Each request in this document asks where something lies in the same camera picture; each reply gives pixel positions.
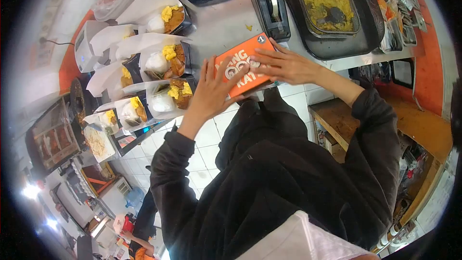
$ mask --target person's right hand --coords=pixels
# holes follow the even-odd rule
[[[133,234],[127,230],[122,230],[120,234],[124,235],[126,239],[133,240]]]
[[[269,40],[280,52],[255,49],[259,55],[252,55],[250,58],[251,60],[264,65],[271,65],[272,67],[251,67],[251,72],[265,74],[270,76],[272,81],[286,82],[288,84],[315,83],[320,71],[324,67],[283,48],[272,38]]]

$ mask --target orange wall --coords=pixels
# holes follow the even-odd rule
[[[75,39],[77,38],[78,33],[87,20],[95,20],[95,16],[93,16],[92,10],[89,10],[87,14],[85,14],[84,18],[78,25],[78,28],[71,39],[72,43],[75,43]],[[75,62],[74,46],[69,45],[66,53],[64,54],[59,70],[60,95],[70,92],[72,80],[74,78],[80,77],[81,75],[82,74],[78,70],[77,63]]]
[[[441,53],[430,11],[424,0],[418,1],[420,12],[424,16],[428,32],[425,33],[422,31],[422,41],[418,42],[418,44],[424,45],[425,55],[416,59],[414,95],[424,109],[441,116],[444,89]],[[381,93],[399,96],[407,101],[414,101],[412,99],[412,90],[397,84],[390,83],[386,86],[380,86],[377,89]]]

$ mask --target light fixture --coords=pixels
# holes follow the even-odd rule
[[[53,219],[47,219],[47,225],[53,230],[57,231],[56,226],[58,225],[58,221],[53,220]]]
[[[29,199],[37,199],[38,193],[40,193],[40,188],[31,184],[27,184],[23,189],[23,195]]]

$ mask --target sticker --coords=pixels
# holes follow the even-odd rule
[[[225,77],[230,80],[232,77],[234,77],[234,75],[238,73],[238,70],[237,68],[235,68],[234,66],[230,66],[226,69],[225,71]]]
[[[257,42],[260,43],[260,44],[263,44],[265,43],[266,41],[266,38],[262,35],[260,35],[258,38],[257,38]]]

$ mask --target scrambled egg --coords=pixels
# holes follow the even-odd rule
[[[140,99],[139,99],[137,96],[136,96],[136,97],[132,97],[132,98],[130,99],[130,103],[132,104],[132,107],[133,107],[134,109],[137,109],[139,106],[142,105]]]
[[[183,83],[183,90],[182,90],[184,95],[192,95],[193,91],[191,90],[191,87],[189,86],[188,83]]]
[[[180,97],[180,88],[174,85],[170,85],[170,90],[167,94],[177,100]]]
[[[176,57],[175,44],[164,46],[162,54],[165,56],[166,60],[174,59]]]
[[[132,78],[132,75],[126,67],[122,67],[122,73],[124,78]]]
[[[164,10],[162,10],[162,13],[160,14],[160,16],[162,17],[162,20],[164,22],[169,22],[170,18],[172,18],[172,10],[178,10],[178,4],[175,5],[175,6],[170,6],[170,5],[167,5]]]
[[[116,115],[114,114],[113,110],[107,111],[106,116],[107,116],[107,118],[109,120],[109,123],[113,123],[113,118],[114,119],[116,118]]]

